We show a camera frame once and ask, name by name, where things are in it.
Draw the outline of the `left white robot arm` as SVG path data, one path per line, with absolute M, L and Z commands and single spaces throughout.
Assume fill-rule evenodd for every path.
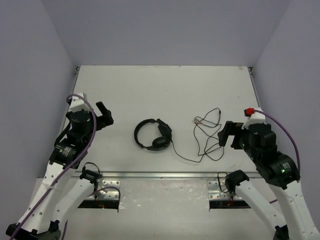
M 26 212 L 7 227 L 12 240 L 61 240 L 69 216 L 98 186 L 101 173 L 85 167 L 71 190 L 62 193 L 88 153 L 96 132 L 114 123 L 112 113 L 99 101 L 98 116 L 86 101 L 69 101 L 68 124 L 58 135 L 43 180 Z

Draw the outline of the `black headphones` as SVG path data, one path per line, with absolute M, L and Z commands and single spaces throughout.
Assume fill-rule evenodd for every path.
M 157 152 L 167 149 L 172 143 L 172 129 L 161 119 L 148 118 L 134 129 L 135 143 L 146 151 Z

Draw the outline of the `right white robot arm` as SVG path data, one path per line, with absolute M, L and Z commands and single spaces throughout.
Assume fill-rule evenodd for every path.
M 227 121 L 218 133 L 219 145 L 244 150 L 257 172 L 268 184 L 280 206 L 277 211 L 254 187 L 242 170 L 226 175 L 225 187 L 241 197 L 261 219 L 274 240 L 318 240 L 317 229 L 302 193 L 301 176 L 291 157 L 278 151 L 276 134 L 270 124 L 255 123 L 243 128 L 240 122 Z

